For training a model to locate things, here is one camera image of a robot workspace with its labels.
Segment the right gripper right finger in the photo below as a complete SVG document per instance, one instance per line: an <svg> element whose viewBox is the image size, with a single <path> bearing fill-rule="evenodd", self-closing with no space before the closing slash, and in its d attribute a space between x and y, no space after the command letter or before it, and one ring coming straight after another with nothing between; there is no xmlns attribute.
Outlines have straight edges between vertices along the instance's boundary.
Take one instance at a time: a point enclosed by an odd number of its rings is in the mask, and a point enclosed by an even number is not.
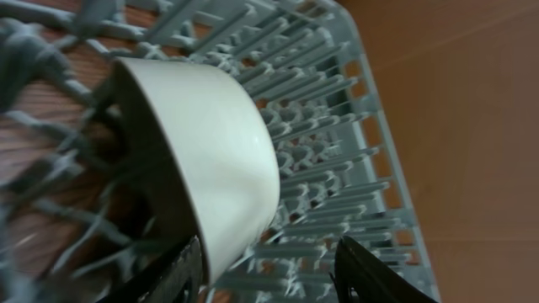
<svg viewBox="0 0 539 303"><path fill-rule="evenodd" d="M329 276L340 303L436 303L348 236L339 239Z"/></svg>

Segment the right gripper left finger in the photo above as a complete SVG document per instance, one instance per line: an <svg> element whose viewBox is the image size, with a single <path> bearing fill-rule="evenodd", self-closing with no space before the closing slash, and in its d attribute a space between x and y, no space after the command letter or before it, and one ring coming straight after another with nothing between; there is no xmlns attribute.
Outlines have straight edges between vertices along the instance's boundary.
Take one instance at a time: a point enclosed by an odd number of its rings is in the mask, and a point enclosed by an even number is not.
<svg viewBox="0 0 539 303"><path fill-rule="evenodd" d="M98 303L196 303L203 279L197 236L182 241Z"/></svg>

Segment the grey bowl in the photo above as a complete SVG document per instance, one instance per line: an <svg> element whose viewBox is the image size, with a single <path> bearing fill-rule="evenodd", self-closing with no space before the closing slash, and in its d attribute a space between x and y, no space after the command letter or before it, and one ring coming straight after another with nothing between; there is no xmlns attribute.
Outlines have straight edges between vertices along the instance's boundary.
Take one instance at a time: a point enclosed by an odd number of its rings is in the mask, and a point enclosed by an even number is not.
<svg viewBox="0 0 539 303"><path fill-rule="evenodd" d="M121 57L108 82L161 233L197 236L214 284L277 211L280 173L258 108L210 65Z"/></svg>

